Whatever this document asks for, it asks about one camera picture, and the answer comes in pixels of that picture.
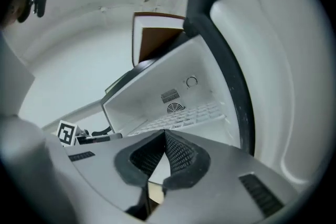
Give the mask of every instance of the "ventilation slot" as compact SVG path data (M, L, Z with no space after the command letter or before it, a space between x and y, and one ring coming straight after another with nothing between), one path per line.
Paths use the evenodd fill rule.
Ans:
M180 111L180 110L183 110L183 109L185 109L185 107L181 106L180 104L178 104L178 103L171 103L167 107L167 112L168 112L168 114L170 114L170 113L174 113L176 111Z
M195 124L195 123L194 122L186 122L186 123L184 123L183 126L190 126L190 125L193 125L193 124Z
M69 159L72 162L75 162L75 161L79 161L81 159L86 159L86 158L89 158L89 157L92 157L92 156L94 156L94 153L91 152L91 151L87 151L87 152L83 152L83 153L79 153L79 154L75 154L75 155L70 155Z
M170 172L173 175L195 162L195 151L187 143L182 143L174 136L165 135L165 153L169 160Z
M180 127L182 127L182 124L176 124L176 125L172 126L172 129L176 129L176 128L180 128Z
M255 175L240 176L239 180L265 217L273 215L283 207L278 198Z
M169 90L161 95L161 99L164 104L171 102L177 98L180 98L180 96L175 89Z

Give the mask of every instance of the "round button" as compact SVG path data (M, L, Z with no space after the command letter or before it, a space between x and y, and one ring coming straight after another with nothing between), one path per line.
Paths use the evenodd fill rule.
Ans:
M197 84L197 79L195 77L187 78L186 83L188 87L195 86Z

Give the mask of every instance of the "gray plastic surface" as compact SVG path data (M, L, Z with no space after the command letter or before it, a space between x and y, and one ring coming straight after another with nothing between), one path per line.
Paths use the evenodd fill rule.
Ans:
M51 223L141 223L124 211L137 205L141 189L127 185L114 156L154 132L63 148L17 117L0 118L0 154L5 168L39 214ZM173 132L205 149L211 164L192 188L167 191L149 223L254 223L264 219L239 176L254 173L285 205L296 197L281 176L233 146ZM71 162L68 155L95 156Z
M191 134L172 133L205 149L211 165L193 187L168 191L163 204L150 215L150 223L255 223L264 219L260 209L239 181L254 173L285 205L297 193L280 175L243 152Z

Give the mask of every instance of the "white curved wall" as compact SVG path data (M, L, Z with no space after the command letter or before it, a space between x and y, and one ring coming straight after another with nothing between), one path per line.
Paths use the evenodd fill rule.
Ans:
M255 156L305 188L334 142L335 40L318 0L218 0L211 18L247 82Z
M105 95L132 69L131 26L93 29L53 46L29 66L35 81L19 116L39 127Z

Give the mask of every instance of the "gray panel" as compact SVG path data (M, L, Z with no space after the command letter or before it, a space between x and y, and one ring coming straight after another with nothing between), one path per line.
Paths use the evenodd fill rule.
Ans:
M97 144L66 147L68 155L91 151L95 156L74 162L78 172L104 199L125 211L138 204L141 188L127 185L114 168L114 157L153 132Z
M72 203L79 223L143 223L142 221L131 217L129 214L114 206L110 201L102 196L102 193L99 193L94 188L92 188L91 184L87 181L87 179L84 178L74 166L75 163L80 163L85 160L80 160L72 163L66 152L70 151L71 153L69 155L71 155L91 150L91 148L93 147L95 148L94 151L96 154L97 151L99 151L99 147L95 146L110 142L112 141L63 148L59 142L58 137L53 135L48 136L48 146L52 161L56 170L58 171L59 181ZM114 185L113 180L114 179L111 178L109 185ZM119 196L118 198L121 200L123 198L125 198L125 200L129 200L125 195Z
M205 149L211 165L192 188L168 191L151 223L254 223L264 218L239 176L254 173L286 204L296 197L293 187L277 173L233 146L172 131Z

